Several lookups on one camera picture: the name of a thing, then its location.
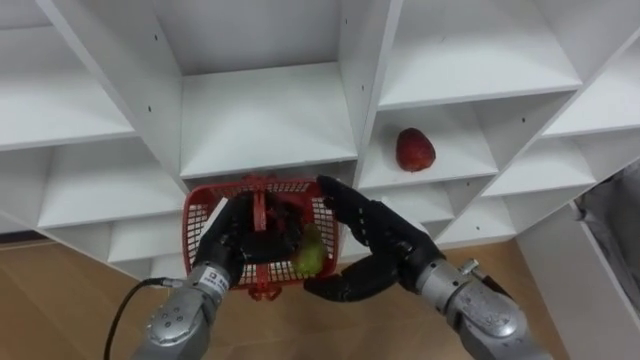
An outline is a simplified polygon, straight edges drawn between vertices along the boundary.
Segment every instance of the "floor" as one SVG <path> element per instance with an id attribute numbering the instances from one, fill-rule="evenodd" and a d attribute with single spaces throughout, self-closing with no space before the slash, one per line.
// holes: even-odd
<path id="1" fill-rule="evenodd" d="M 515 241 L 447 251 L 480 260 L 528 314 L 556 360 L 568 359 Z M 0 249 L 0 359 L 101 359 L 107 328 L 134 280 L 61 245 Z M 166 290 L 129 305 L 113 359 L 128 359 Z M 276 301 L 228 295 L 205 359 L 470 359 L 444 319 L 399 286 L 356 304 L 323 302 L 292 286 Z"/>

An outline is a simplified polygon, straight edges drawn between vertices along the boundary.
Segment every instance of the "robotic arm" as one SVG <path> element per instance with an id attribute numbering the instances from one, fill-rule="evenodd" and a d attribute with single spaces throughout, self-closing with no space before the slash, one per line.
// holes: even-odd
<path id="1" fill-rule="evenodd" d="M 399 282 L 444 315 L 465 349 L 478 360 L 552 359 L 533 340 L 524 313 L 509 295 L 478 269 L 475 260 L 461 268 L 449 263 L 429 235 L 384 204 L 326 176 L 318 184 L 325 205 L 347 225 L 371 255 L 341 274 L 308 279 L 308 292 L 335 302 L 360 301 Z M 203 236 L 194 270 L 147 326 L 135 360 L 200 359 L 209 344 L 216 310 L 242 274 L 245 257 L 238 248 L 250 197 L 236 196 Z"/>
<path id="2" fill-rule="evenodd" d="M 371 255 L 342 274 L 307 280 L 307 291 L 330 301 L 359 301 L 399 282 L 446 317 L 475 359 L 551 359 L 534 342 L 522 310 L 478 269 L 477 261 L 458 269 L 429 235 L 381 202 L 329 177 L 319 176 L 317 181 L 325 205 Z"/>

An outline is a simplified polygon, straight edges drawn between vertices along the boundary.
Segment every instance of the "red basket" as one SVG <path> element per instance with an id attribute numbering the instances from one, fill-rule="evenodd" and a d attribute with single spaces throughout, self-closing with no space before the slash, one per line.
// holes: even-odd
<path id="1" fill-rule="evenodd" d="M 324 261 L 322 271 L 316 277 L 328 276 L 336 267 L 338 251 L 338 223 L 333 212 L 327 209 L 322 202 L 322 193 L 315 180 L 277 180 L 249 176 L 242 182 L 220 185 L 203 185 L 195 188 L 185 200 L 182 223 L 182 253 L 187 274 L 191 272 L 191 266 L 199 245 L 199 234 L 211 212 L 218 205 L 222 197 L 231 198 L 243 191 L 256 192 L 256 200 L 259 194 L 270 191 L 280 196 L 295 198 L 303 207 L 303 221 L 315 223 L 322 233 L 322 242 L 327 249 L 327 258 Z M 256 230 L 262 230 L 259 218 L 264 218 L 264 209 L 254 209 Z M 242 273 L 240 283 L 234 289 L 248 289 L 249 295 L 254 300 L 274 300 L 282 292 L 282 286 L 302 282 L 308 276 L 294 271 L 290 261 L 278 261 L 261 265 L 246 265 Z"/>

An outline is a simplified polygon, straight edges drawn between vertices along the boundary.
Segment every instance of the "green pear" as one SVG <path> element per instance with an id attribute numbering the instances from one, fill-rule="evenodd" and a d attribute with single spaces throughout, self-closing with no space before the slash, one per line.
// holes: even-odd
<path id="1" fill-rule="evenodd" d="M 301 275 L 313 276 L 322 271 L 327 249 L 322 242 L 322 233 L 315 224 L 304 226 L 298 251 L 293 255 L 293 269 Z"/>

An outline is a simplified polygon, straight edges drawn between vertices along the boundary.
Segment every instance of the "red apple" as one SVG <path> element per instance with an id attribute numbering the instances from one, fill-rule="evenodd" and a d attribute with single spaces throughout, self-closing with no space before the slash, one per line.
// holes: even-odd
<path id="1" fill-rule="evenodd" d="M 400 132 L 396 143 L 396 161 L 402 170 L 424 170 L 435 160 L 436 150 L 420 130 L 408 128 Z"/>

